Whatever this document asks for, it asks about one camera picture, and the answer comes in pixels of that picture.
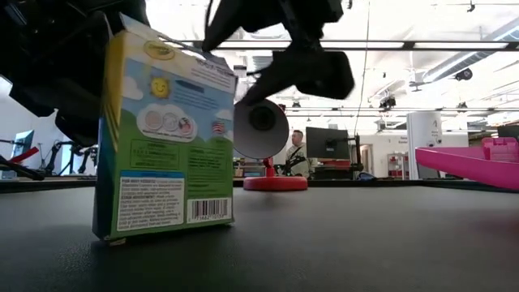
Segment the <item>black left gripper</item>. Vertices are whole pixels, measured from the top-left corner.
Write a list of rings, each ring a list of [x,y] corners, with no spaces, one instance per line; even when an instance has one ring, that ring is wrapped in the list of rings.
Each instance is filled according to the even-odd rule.
[[[10,96],[81,146],[97,143],[105,45],[146,0],[0,0],[0,76]]]

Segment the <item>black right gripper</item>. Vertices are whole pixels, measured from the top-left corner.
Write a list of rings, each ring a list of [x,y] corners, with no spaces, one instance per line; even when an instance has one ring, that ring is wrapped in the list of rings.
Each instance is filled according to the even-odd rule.
[[[220,0],[205,29],[202,50],[209,52],[239,28],[246,32],[282,24],[300,45],[315,45],[326,23],[344,15],[342,0]],[[275,52],[242,101],[256,104],[295,86],[299,92],[335,100],[346,99],[355,87],[347,55],[340,51]]]

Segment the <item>yellow green crayon box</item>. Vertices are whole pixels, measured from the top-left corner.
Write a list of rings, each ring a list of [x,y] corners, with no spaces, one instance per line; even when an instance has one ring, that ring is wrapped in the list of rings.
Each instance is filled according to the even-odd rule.
[[[106,48],[92,231],[113,242],[233,221],[226,60],[122,17]]]

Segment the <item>pink plastic pencil case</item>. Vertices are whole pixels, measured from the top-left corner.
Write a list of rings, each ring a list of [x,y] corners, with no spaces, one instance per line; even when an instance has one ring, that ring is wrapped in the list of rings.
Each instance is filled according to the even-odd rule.
[[[420,165],[494,187],[519,191],[519,142],[482,139],[478,147],[416,148]]]

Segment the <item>background robot arms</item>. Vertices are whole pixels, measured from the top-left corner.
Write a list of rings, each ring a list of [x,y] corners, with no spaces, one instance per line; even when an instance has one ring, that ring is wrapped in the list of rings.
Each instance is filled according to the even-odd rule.
[[[38,171],[46,177],[88,175],[88,163],[97,168],[98,146],[83,147],[74,141],[55,141]]]

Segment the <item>background monitor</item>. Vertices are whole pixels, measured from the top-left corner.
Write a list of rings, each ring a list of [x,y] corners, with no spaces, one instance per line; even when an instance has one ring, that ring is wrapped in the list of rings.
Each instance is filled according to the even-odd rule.
[[[34,130],[19,132],[15,135],[11,157],[26,153],[32,147]]]

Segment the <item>red desk lamp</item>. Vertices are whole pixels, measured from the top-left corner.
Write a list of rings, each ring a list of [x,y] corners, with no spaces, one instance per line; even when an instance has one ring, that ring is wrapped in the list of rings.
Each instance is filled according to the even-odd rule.
[[[263,162],[265,174],[247,177],[242,187],[247,191],[305,191],[308,182],[301,176],[279,176],[273,157],[286,145],[289,123],[284,110],[267,99],[250,105],[234,105],[234,149],[244,157]]]

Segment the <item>black computer monitor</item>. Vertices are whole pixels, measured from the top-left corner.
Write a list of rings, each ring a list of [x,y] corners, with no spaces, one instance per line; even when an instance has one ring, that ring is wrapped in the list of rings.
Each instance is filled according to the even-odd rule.
[[[307,156],[310,158],[350,159],[347,130],[307,127]]]

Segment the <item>person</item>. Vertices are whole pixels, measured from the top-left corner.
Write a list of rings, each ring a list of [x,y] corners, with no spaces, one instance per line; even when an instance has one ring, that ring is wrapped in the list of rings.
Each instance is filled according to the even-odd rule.
[[[292,145],[285,154],[285,172],[289,176],[309,178],[314,173],[318,161],[307,155],[307,145],[303,140],[303,133],[294,130],[291,136]]]

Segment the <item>white column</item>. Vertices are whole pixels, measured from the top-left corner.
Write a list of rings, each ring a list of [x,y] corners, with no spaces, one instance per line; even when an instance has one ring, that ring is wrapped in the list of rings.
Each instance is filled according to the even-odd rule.
[[[435,111],[419,111],[407,114],[407,140],[410,180],[439,178],[440,172],[417,163],[416,148],[442,145],[441,115]]]

